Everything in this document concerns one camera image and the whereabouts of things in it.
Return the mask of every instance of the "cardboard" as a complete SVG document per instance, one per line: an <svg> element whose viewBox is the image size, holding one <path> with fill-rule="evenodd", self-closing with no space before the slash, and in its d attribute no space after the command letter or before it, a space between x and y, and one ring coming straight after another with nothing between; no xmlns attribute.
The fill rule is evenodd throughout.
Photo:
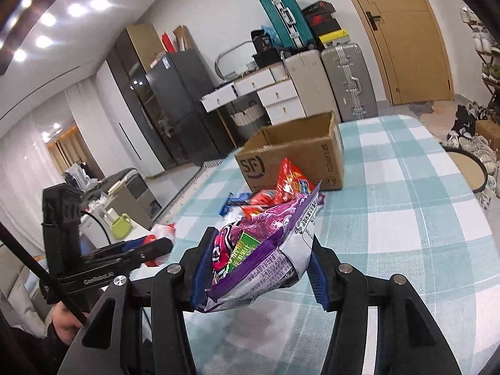
<svg viewBox="0 0 500 375"><path fill-rule="evenodd" d="M276 187L283 158L295 164L321 190L342 189L343 145L331 113L264 127L236 155L252 192Z"/></svg>
<svg viewBox="0 0 500 375"><path fill-rule="evenodd" d="M490 120L476 121L476 134L482 135L488 141L493 151L500 149L500 126Z"/></svg>

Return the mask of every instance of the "curtain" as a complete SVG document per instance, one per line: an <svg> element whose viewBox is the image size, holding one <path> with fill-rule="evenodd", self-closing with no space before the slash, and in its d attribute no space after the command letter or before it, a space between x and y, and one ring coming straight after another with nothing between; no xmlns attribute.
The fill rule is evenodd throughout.
<svg viewBox="0 0 500 375"><path fill-rule="evenodd" d="M47 144L47 148L61 174L74 163L82 161L89 166L96 178L104 178L76 125L56 136L56 139Z"/></svg>
<svg viewBox="0 0 500 375"><path fill-rule="evenodd" d="M42 191L64 180L31 114L0 138L0 159L0 221L29 253L39 255Z"/></svg>
<svg viewBox="0 0 500 375"><path fill-rule="evenodd" d="M64 93L78 129L104 176L135 168L104 113L92 82L89 79L78 82Z"/></svg>

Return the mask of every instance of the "checkered tablecloth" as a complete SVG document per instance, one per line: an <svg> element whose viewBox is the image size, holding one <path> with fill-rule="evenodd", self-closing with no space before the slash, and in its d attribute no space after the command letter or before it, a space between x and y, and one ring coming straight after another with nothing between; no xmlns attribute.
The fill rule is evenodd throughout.
<svg viewBox="0 0 500 375"><path fill-rule="evenodd" d="M325 192L315 233L341 262L389 278L404 274L448 340L463 374L476 374L500 342L500 258L488 222L454 163L416 119L341 125L344 188ZM234 157L174 219L171 260L220 228L229 192L248 191ZM249 307L186 313L198 373L319 374L334 313L314 300L307 275ZM372 374L377 310L369 309L363 373Z"/></svg>

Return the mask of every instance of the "screw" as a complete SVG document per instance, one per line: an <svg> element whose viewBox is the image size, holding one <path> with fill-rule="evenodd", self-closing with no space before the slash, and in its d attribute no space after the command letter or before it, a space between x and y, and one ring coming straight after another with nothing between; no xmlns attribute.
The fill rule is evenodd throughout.
<svg viewBox="0 0 500 375"><path fill-rule="evenodd" d="M338 270L342 273L351 273L353 271L353 267L348 263L341 263L338 266Z"/></svg>
<svg viewBox="0 0 500 375"><path fill-rule="evenodd" d="M126 281L127 281L127 277L124 277L123 275L120 275L119 277L116 277L113 279L113 283L116 286L122 286L123 284L125 284Z"/></svg>
<svg viewBox="0 0 500 375"><path fill-rule="evenodd" d="M404 285L406 283L406 278L399 273L394 275L393 279L394 279L394 282L396 282L398 285Z"/></svg>
<svg viewBox="0 0 500 375"><path fill-rule="evenodd" d="M178 263L173 263L167 267L167 272L171 274L179 273L181 271L181 266Z"/></svg>

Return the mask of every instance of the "green label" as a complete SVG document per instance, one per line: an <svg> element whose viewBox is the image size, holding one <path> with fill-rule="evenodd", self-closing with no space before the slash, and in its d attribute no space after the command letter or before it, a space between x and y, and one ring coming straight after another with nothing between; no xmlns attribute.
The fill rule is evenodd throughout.
<svg viewBox="0 0 500 375"><path fill-rule="evenodd" d="M226 273L231 272L234 268L236 268L246 257L248 257L251 252L257 248L260 242L253 238L251 235L243 232L242 236L239 238L236 246L234 247L234 251L231 253L229 257L229 261L227 262Z"/></svg>

